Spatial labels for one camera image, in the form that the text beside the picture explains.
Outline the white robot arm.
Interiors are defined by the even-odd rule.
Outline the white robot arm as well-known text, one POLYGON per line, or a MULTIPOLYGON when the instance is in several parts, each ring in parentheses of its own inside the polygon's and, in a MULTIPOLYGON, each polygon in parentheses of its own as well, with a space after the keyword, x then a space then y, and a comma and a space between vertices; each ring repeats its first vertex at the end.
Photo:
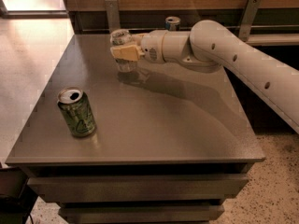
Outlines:
POLYGON ((201 73, 224 66, 299 133, 298 71, 246 44, 215 21, 199 21, 189 32, 155 30, 132 35, 119 29, 110 34, 110 43, 122 72, 132 71, 141 59, 177 63, 201 73))

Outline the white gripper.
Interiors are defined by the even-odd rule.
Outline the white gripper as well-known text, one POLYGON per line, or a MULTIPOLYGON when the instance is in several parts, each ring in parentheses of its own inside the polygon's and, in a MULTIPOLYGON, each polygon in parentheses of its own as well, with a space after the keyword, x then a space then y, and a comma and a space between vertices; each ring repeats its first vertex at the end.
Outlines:
POLYGON ((163 42, 166 30, 155 30, 150 33, 132 34, 138 45, 122 45, 111 47, 110 51, 115 59, 137 62, 142 56, 151 63, 165 63, 163 56, 163 42))

